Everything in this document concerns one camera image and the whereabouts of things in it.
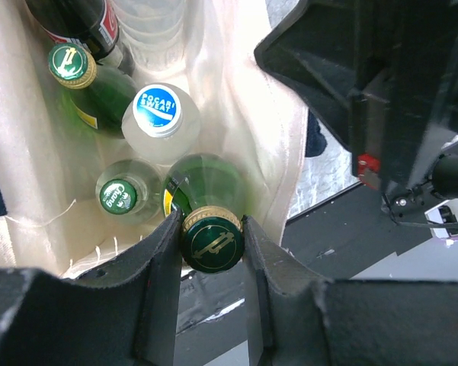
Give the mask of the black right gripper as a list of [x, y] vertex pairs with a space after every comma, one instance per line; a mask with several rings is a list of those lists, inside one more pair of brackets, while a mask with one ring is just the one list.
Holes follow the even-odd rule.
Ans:
[[458, 1], [300, 1], [256, 46], [391, 216], [458, 198]]

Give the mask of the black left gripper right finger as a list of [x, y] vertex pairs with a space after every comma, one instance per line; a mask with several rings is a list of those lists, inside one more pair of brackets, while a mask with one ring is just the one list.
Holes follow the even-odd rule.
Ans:
[[325, 278], [242, 225], [250, 364], [458, 365], [458, 281]]

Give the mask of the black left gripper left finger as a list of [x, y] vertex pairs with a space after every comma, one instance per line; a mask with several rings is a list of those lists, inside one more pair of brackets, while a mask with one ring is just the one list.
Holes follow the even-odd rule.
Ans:
[[182, 217], [75, 280], [0, 268], [0, 365], [171, 365]]

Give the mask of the beige canvas tote bag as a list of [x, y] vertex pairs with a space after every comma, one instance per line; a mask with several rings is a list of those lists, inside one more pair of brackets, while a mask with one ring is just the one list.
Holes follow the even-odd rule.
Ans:
[[[167, 82], [200, 110], [196, 153], [237, 165], [248, 213], [279, 242], [303, 167], [307, 117], [302, 99], [256, 64], [270, 33], [263, 1], [188, 1], [182, 50], [166, 69], [140, 57], [139, 85]], [[98, 176], [134, 157], [122, 140], [96, 133], [67, 105], [46, 66], [52, 44], [22, 1], [0, 1], [0, 268], [41, 268], [74, 278], [148, 236], [159, 219], [115, 223], [94, 197]]]

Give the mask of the green glass bottle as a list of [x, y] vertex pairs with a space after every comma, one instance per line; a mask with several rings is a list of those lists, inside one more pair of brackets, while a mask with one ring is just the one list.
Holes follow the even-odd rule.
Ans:
[[49, 52], [48, 68], [85, 124], [106, 136], [124, 138], [123, 115], [136, 95], [136, 84], [129, 75], [97, 63], [75, 43], [56, 44]]
[[163, 214], [181, 213], [180, 250], [195, 271], [226, 271], [241, 259], [245, 250], [241, 220], [247, 203], [239, 170], [214, 154], [181, 158], [163, 183]]

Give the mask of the clear water bottle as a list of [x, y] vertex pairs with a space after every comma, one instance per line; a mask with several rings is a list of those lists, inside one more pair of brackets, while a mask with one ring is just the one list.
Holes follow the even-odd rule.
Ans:
[[112, 1], [122, 40], [136, 67], [174, 75], [185, 68], [191, 26], [200, 1]]
[[143, 159], [170, 165], [194, 147], [201, 116], [191, 96], [175, 85], [152, 83], [141, 88], [122, 119], [122, 132]]

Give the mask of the dark cola glass bottle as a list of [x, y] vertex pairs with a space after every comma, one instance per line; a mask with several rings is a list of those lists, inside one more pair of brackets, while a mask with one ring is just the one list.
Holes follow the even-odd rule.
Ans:
[[105, 0], [27, 0], [32, 16], [55, 43], [84, 47], [101, 65], [127, 75], [134, 71], [128, 47], [120, 40], [117, 16]]

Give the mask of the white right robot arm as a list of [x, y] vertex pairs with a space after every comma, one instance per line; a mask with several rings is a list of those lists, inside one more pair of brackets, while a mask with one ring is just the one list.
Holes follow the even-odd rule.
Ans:
[[396, 224], [407, 205], [458, 199], [458, 1], [300, 1], [254, 55]]

